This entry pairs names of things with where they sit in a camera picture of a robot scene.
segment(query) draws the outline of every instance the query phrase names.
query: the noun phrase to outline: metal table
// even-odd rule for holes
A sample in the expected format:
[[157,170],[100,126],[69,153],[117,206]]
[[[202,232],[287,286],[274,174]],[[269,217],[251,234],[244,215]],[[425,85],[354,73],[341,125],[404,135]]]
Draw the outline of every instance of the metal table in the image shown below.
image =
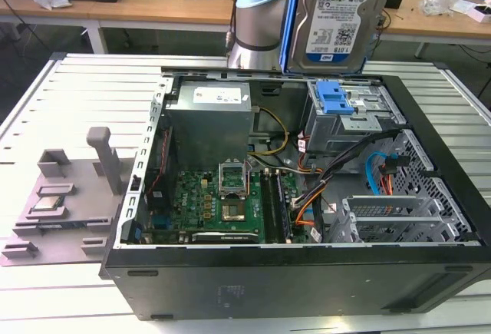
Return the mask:
[[[50,60],[0,126],[0,247],[39,175],[45,148],[97,158],[90,126],[108,126],[111,146],[132,157],[160,67],[222,67],[223,58],[67,55]],[[398,75],[483,196],[491,203],[491,115],[447,69],[374,61],[369,74]],[[428,314],[140,322],[99,264],[0,268],[0,332],[489,332],[491,281],[477,283]]]

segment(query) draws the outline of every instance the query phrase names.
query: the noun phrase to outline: white box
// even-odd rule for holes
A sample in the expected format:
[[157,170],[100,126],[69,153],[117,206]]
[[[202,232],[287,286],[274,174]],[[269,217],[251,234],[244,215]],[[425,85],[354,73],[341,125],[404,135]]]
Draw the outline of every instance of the white box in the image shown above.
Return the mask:
[[470,16],[472,19],[475,21],[478,21],[479,23],[491,23],[491,7],[487,7],[487,10],[489,14],[484,13],[480,9],[484,9],[486,6],[483,5],[478,5],[472,9],[470,9],[467,12],[467,15]]

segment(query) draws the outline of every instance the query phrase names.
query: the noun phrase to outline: plastic bag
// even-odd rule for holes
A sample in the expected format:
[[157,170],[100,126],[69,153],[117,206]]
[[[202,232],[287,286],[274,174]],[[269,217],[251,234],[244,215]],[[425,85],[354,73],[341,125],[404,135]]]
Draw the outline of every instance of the plastic bag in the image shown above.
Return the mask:
[[47,10],[53,10],[53,8],[66,8],[71,6],[68,0],[34,0],[35,3],[39,4]]
[[425,15],[441,15],[453,12],[450,8],[459,0],[423,0],[420,3],[421,10]]

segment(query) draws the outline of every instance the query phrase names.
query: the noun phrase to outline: floor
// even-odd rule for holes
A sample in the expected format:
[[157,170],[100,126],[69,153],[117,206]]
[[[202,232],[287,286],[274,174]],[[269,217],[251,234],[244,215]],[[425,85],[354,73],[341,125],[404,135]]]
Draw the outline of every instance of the floor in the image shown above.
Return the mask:
[[[92,50],[82,29],[39,25],[36,34],[51,51],[91,53]],[[225,35],[211,32],[166,32],[128,30],[130,43],[123,30],[104,31],[110,53],[160,54],[160,55],[223,55]],[[414,57],[417,43],[382,41],[372,60],[384,61],[438,61],[445,63],[453,73],[473,92],[477,93],[491,77],[486,63],[468,56],[455,45],[431,45],[422,59]],[[473,46],[476,51],[486,48]],[[474,58],[491,62],[491,51],[485,54],[470,52]],[[0,123],[6,118],[18,99],[38,75],[51,52],[44,48],[28,29],[21,32],[21,40],[13,42],[0,33]],[[491,106],[491,84],[481,97]]]

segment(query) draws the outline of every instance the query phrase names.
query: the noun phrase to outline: chip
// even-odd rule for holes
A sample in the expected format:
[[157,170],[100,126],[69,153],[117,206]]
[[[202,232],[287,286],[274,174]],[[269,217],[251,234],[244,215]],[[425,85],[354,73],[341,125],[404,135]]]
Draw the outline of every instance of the chip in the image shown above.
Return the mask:
[[246,221],[244,203],[240,200],[227,200],[222,202],[223,221]]

